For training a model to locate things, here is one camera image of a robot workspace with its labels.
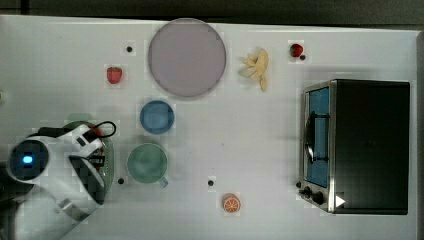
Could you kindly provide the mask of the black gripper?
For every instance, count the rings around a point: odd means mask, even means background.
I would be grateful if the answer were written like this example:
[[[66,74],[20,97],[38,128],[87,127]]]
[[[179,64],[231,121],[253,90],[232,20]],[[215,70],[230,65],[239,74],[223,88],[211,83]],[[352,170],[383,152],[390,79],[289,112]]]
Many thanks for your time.
[[[91,164],[95,170],[100,171],[106,160],[101,138],[102,136],[97,133],[72,133],[70,135],[72,151],[68,156],[69,164],[75,169]]]

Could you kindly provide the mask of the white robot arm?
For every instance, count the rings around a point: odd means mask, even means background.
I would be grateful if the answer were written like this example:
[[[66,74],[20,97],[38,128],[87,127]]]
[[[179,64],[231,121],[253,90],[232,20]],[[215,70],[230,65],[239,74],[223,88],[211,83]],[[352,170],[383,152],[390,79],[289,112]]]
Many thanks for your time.
[[[15,212],[14,240],[59,240],[103,205],[104,137],[85,123],[42,127],[11,150],[9,176],[32,187]]]

